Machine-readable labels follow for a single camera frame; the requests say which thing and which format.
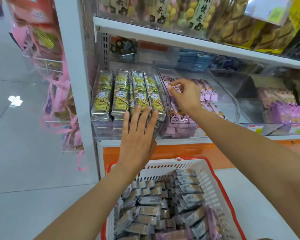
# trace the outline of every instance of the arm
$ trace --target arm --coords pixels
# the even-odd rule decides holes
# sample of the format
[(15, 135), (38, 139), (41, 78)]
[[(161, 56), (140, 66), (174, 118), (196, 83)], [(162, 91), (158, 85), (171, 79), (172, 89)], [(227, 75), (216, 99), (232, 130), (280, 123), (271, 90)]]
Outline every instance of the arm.
[(158, 111), (152, 114), (145, 131), (150, 108), (140, 116), (137, 106), (129, 130), (129, 112), (124, 114), (120, 157), (109, 174), (70, 206), (34, 240), (95, 240), (124, 190), (150, 160), (156, 141), (152, 134)]
[(169, 92), (220, 151), (276, 208), (300, 238), (300, 156), (282, 145), (201, 108), (200, 88), (181, 79)]

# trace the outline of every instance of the store shelf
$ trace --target store shelf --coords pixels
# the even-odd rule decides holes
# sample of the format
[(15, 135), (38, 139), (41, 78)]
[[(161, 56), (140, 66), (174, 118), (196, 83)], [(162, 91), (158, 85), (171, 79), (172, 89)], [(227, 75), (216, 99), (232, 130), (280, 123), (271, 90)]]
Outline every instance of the store shelf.
[(159, 44), (172, 45), (188, 49), (195, 49), (203, 52), (210, 52), (220, 55), (233, 56), (241, 59), (247, 59), (257, 62), (265, 62), (271, 65), (283, 66), (289, 68), (300, 69), (300, 61), (286, 57), (271, 55), (251, 51), (247, 49), (237, 48), (233, 46), (213, 43), (206, 40), (196, 39), (184, 35), (165, 32), (161, 30), (146, 28), (134, 24), (123, 23), (102, 17), (94, 17), (95, 37), (97, 41), (97, 33), (108, 33), (112, 35), (123, 36), (144, 40), (148, 42), (156, 42)]

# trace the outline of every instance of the red basket rim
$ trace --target red basket rim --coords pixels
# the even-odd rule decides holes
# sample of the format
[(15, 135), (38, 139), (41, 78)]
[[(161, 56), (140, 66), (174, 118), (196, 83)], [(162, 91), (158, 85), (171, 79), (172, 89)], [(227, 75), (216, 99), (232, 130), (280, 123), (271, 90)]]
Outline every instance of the red basket rim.
[[(210, 169), (210, 171), (211, 171), (211, 173), (212, 173), (212, 176), (215, 178), (215, 180), (216, 180), (216, 182), (217, 182), (217, 184), (218, 184), (218, 186), (219, 186), (219, 188), (220, 188), (220, 190), (221, 190), (221, 192), (222, 192), (222, 194), (223, 194), (223, 196), (224, 196), (224, 198), (225, 198), (225, 201), (227, 202), (228, 207), (230, 208), (230, 211), (231, 211), (231, 214), (232, 214), (233, 221), (234, 221), (234, 223), (235, 223), (235, 225), (236, 225), (236, 227), (237, 227), (237, 229), (238, 229), (238, 231), (239, 231), (239, 233), (240, 233), (240, 236), (241, 236), (242, 240), (247, 240), (247, 238), (246, 238), (246, 236), (244, 235), (244, 232), (243, 232), (243, 230), (241, 229), (241, 226), (240, 226), (240, 224), (239, 224), (239, 222), (238, 222), (238, 220), (237, 220), (236, 213), (235, 213), (235, 209), (234, 209), (233, 206), (232, 206), (232, 203), (231, 203), (231, 201), (230, 201), (230, 199), (229, 199), (229, 197), (228, 197), (228, 194), (226, 193), (226, 190), (224, 189), (224, 187), (223, 187), (223, 185), (222, 185), (220, 179), (219, 179), (219, 178), (216, 176), (216, 174), (214, 173), (214, 170), (212, 169), (212, 166), (211, 166), (209, 160), (208, 160), (206, 157), (204, 157), (204, 156), (191, 157), (191, 158), (181, 158), (181, 159), (183, 159), (183, 160), (204, 159), (204, 160), (207, 162), (208, 167), (209, 167), (209, 169)], [(112, 163), (110, 163), (110, 164), (107, 166), (107, 174), (110, 172), (112, 165), (115, 165), (115, 164), (116, 164), (116, 162), (112, 162)], [(100, 232), (101, 240), (107, 240), (107, 238), (106, 238), (106, 229), (107, 229), (107, 220), (105, 220), (105, 222), (104, 222), (103, 225), (102, 225), (102, 229), (101, 229), (101, 232)]]

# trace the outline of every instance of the white plastic basket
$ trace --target white plastic basket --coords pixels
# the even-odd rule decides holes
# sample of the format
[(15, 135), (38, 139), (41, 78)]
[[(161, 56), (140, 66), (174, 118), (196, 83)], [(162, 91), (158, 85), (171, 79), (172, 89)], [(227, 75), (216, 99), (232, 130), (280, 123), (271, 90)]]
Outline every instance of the white plastic basket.
[[(108, 165), (107, 173), (109, 173), (113, 165)], [(220, 218), (222, 229), (224, 230), (222, 239), (246, 240), (228, 195), (207, 158), (150, 160), (137, 175), (135, 181), (164, 179), (172, 175), (172, 172), (178, 168), (191, 168), (195, 170), (200, 186), (204, 191), (206, 205), (215, 209)], [(115, 240), (114, 210), (111, 211), (102, 227), (101, 240)]]

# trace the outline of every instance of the left hand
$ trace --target left hand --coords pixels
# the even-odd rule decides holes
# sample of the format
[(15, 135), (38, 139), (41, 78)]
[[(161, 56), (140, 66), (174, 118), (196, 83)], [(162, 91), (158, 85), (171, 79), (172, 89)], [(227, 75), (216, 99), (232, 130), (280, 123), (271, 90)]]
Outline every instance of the left hand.
[(146, 128), (150, 110), (151, 108), (147, 107), (139, 118), (141, 106), (137, 105), (131, 119), (130, 129), (130, 114), (128, 111), (124, 114), (120, 157), (117, 165), (121, 165), (127, 173), (131, 173), (133, 178), (148, 163), (157, 145), (153, 139), (153, 131), (159, 113), (157, 110), (152, 113), (151, 120)]

